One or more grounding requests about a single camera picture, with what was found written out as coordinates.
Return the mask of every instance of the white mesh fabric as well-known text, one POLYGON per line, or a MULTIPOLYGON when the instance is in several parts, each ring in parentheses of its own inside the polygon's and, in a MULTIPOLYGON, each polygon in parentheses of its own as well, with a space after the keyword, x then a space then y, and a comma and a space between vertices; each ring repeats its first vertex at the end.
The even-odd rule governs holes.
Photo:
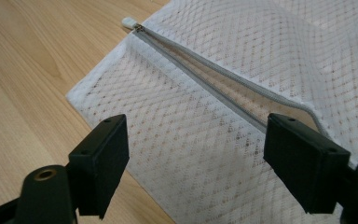
POLYGON ((145 26, 306 106, 358 162, 358 0, 177 0, 145 26))
POLYGON ((91 127, 128 116, 128 170, 178 223, 336 222, 304 215, 265 135, 129 35, 67 95, 91 127))
MULTIPOLYGON (((358 1, 178 0, 145 26, 306 106, 358 162, 358 1)), ((254 99, 195 70, 245 107, 254 99)), ((337 223, 339 211, 304 215, 262 159, 264 134, 134 35, 67 97, 91 127, 128 116, 128 169, 179 223, 337 223)), ((287 111, 260 104, 248 109, 287 111)))

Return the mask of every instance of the wood grain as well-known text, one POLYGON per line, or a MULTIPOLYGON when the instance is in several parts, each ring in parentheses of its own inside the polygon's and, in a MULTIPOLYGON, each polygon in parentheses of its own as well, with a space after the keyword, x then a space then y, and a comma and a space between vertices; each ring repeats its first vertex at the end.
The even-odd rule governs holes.
MULTIPOLYGON (((0 0, 0 204, 19 196, 34 169, 67 163, 90 132, 65 94, 128 31, 168 0, 0 0)), ((125 173, 105 219, 80 223, 172 223, 125 173)))

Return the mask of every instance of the screw hole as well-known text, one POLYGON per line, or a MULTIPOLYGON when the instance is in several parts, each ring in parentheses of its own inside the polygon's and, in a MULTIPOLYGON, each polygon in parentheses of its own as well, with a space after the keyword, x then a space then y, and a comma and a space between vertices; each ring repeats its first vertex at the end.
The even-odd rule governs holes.
POLYGON ((36 181, 48 180, 48 179, 52 178, 53 176, 55 176, 56 174, 57 174, 57 171, 54 169, 43 170, 34 176, 34 180, 36 180, 36 181))

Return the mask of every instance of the gray zipper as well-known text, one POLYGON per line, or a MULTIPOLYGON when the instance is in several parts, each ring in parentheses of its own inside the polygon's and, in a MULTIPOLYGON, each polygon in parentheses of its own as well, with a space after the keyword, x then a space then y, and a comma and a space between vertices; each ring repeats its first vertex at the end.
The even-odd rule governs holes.
POLYGON ((191 79, 197 82, 203 89, 205 89, 208 93, 214 96, 217 100, 231 109, 234 113, 239 115, 241 118, 246 119, 253 126, 255 126, 260 132, 266 133, 267 125, 264 121, 259 119, 254 114, 249 111, 243 109, 240 105, 238 105, 231 97, 218 90, 214 85, 209 83, 203 77, 198 76, 192 69, 186 67, 179 59, 175 56, 171 55, 163 46, 161 46, 157 41, 151 39, 145 32, 134 32, 136 36, 142 39, 146 44, 150 45, 153 49, 158 51, 161 55, 163 55, 166 59, 168 59, 171 63, 175 64, 179 69, 185 72, 191 79))
POLYGON ((199 83, 202 88, 204 88, 206 91, 210 92, 214 97, 219 99, 223 104, 228 106, 228 108, 233 110, 235 113, 240 115, 242 118, 251 122, 261 132, 265 133, 266 129, 267 129, 267 125, 264 121, 260 120, 257 116, 253 115, 249 111, 244 110, 241 106, 239 106, 234 100, 232 100, 225 93, 221 92, 215 86, 211 85, 203 77, 198 76, 191 69, 188 69, 183 63, 180 62, 180 60, 176 59, 175 56, 172 56, 165 48, 163 48, 163 46, 158 44, 157 41, 159 41, 163 44, 166 44, 170 47, 173 47, 175 49, 181 50, 183 53, 191 56, 193 59, 195 59, 199 63, 204 64, 205 66, 213 69, 215 72, 221 74, 222 76, 228 77, 228 78, 240 83, 241 85, 245 86, 246 88, 249 88, 250 90, 270 99, 271 101, 274 101, 281 105, 286 105, 286 106, 290 106, 292 108, 306 111, 312 117, 319 132, 321 134, 323 134, 324 136, 331 138, 329 136, 327 130, 324 128, 324 126, 321 124, 321 122, 317 119, 316 115, 307 106, 287 100, 286 98, 280 96, 279 94, 276 94, 275 92, 269 91, 261 86, 254 84, 253 82, 251 82, 249 80, 239 77, 239 76, 233 74, 232 72, 228 71, 227 69, 225 69, 215 63, 211 63, 210 61, 204 59, 203 57, 199 56, 199 54, 194 53, 190 49, 184 48, 183 46, 171 41, 170 39, 168 39, 162 35, 159 35, 153 31, 143 27, 142 25, 138 24, 138 29, 136 29, 136 32, 133 32, 133 33, 136 36, 138 36, 139 38, 141 38, 145 43, 149 44, 152 48, 157 50, 159 53, 161 53, 162 55, 167 57, 167 59, 169 59, 176 66, 178 66, 180 69, 182 69, 193 80, 195 80, 197 83, 199 83), (155 38, 157 41, 152 40, 149 35, 153 36, 153 38, 155 38))

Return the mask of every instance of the zipper pull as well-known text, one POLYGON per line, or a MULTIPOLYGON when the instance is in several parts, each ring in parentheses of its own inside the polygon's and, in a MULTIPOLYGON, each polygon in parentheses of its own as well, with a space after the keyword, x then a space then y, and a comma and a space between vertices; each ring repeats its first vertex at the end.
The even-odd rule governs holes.
POLYGON ((145 28, 143 25, 139 24, 136 20, 134 20, 131 17, 126 17, 121 21, 121 24, 123 24, 124 27, 135 30, 136 32, 144 32, 145 28))

